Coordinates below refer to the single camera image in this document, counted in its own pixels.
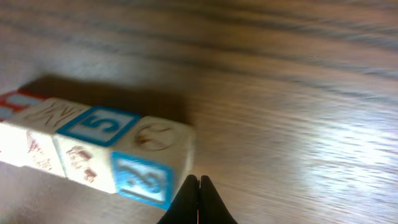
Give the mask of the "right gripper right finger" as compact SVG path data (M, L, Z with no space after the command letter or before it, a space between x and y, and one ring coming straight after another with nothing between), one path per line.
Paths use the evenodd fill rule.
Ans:
M211 179L203 175L198 196L199 224L237 224L229 213Z

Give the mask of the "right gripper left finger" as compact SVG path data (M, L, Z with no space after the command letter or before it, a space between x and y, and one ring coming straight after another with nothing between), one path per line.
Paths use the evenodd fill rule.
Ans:
M197 224L199 181L188 175L158 224Z

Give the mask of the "blue letter block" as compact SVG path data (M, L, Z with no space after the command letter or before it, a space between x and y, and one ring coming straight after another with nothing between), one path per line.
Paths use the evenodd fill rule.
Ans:
M116 193L168 209L193 167L194 153L191 126L141 118L110 154Z

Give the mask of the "yellow-edged picture block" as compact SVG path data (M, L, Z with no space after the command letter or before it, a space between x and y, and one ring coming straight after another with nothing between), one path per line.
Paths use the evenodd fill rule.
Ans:
M135 113L94 106L57 129L53 141L67 179L114 194L110 154L140 118Z

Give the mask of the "blue D block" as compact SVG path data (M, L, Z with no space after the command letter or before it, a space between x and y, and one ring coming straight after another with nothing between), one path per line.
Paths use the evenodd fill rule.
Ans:
M63 125L90 106L60 98L49 98L1 123L1 161L31 167L59 177L65 171L53 143Z

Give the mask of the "green V block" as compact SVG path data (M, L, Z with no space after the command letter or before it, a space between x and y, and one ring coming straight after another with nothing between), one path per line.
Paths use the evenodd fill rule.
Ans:
M4 121L11 116L35 106L47 97L29 93L26 91L14 90L1 94L1 121Z

